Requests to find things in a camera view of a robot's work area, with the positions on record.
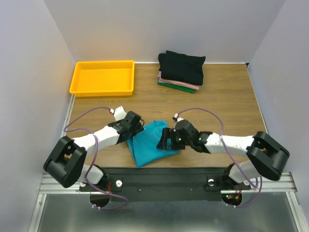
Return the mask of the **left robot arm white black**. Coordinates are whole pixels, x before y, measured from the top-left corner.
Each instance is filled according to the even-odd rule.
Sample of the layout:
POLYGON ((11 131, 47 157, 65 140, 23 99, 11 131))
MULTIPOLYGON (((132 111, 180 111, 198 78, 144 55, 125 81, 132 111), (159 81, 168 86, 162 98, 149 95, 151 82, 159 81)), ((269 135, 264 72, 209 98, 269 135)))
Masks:
POLYGON ((73 139, 63 136, 45 161, 43 169, 64 188, 78 181, 84 182, 89 169, 84 164, 86 157, 96 150, 131 139, 143 131, 140 121, 140 115, 129 111, 123 119, 109 123, 96 132, 73 139))

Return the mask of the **teal t shirt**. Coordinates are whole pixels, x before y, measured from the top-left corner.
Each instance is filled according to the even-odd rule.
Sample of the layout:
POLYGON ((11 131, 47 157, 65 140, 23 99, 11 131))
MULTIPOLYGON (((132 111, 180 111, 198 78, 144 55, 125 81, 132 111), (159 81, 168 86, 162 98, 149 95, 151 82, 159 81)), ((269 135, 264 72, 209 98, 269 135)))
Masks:
POLYGON ((168 125, 164 120, 154 120, 144 126, 144 130, 127 140, 127 145, 137 168, 141 168, 155 160, 173 156, 179 150, 157 149, 162 130, 168 125))

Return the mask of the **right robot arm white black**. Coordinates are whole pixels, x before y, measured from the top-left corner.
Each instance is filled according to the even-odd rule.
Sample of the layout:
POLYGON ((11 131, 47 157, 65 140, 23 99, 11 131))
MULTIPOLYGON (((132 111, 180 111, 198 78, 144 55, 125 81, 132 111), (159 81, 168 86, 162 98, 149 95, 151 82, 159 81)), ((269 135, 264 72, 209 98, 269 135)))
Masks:
POLYGON ((232 163, 224 171, 222 184, 232 189, 245 180, 264 177, 278 181, 290 157, 289 151, 269 134, 259 131, 251 136, 226 136, 211 131, 198 131, 188 120, 178 121, 173 128, 164 128, 157 148, 184 150, 187 146, 199 153, 226 153, 247 157, 232 163))

